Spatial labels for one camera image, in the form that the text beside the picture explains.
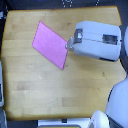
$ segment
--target wood grain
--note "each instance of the wood grain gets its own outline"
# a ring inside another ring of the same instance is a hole
[[[105,110],[114,84],[125,78],[120,62],[103,62],[68,52],[64,70],[32,47],[39,21],[68,40],[83,20],[120,25],[116,7],[10,11],[2,45],[7,119],[91,117]]]

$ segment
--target pink towel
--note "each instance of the pink towel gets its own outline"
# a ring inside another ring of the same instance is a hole
[[[67,56],[66,43],[44,23],[39,22],[32,46],[60,69],[64,68]]]

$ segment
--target white device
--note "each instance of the white device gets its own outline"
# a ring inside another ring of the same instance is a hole
[[[78,55],[96,59],[117,61],[120,58],[128,74],[127,26],[118,27],[92,21],[80,22],[76,25],[74,36],[65,47]],[[113,86],[105,114],[96,111],[91,121],[88,128],[128,128],[128,76]]]
[[[121,50],[121,31],[118,26],[83,21],[76,25],[74,37],[66,48],[78,55],[117,61]]]

